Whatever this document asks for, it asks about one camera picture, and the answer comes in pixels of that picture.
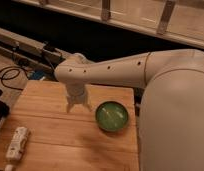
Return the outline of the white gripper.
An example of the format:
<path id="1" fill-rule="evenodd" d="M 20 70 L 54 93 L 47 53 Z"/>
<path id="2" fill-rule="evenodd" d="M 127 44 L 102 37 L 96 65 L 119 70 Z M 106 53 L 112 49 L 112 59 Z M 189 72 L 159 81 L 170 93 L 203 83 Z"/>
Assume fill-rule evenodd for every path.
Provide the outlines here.
<path id="1" fill-rule="evenodd" d="M 83 104 L 88 110 L 92 111 L 92 106 L 87 102 L 87 90 L 84 84 L 66 84 L 67 100 L 66 112 L 70 113 L 73 104 Z"/>

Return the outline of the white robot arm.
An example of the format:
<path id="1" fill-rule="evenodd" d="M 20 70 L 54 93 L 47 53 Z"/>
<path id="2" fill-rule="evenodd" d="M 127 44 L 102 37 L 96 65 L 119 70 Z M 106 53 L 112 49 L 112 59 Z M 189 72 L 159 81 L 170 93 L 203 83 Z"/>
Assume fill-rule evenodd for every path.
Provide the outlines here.
<path id="1" fill-rule="evenodd" d="M 55 68 L 70 105 L 85 85 L 141 88 L 141 171 L 204 171 L 204 51 L 146 52 L 94 63 L 75 53 Z"/>

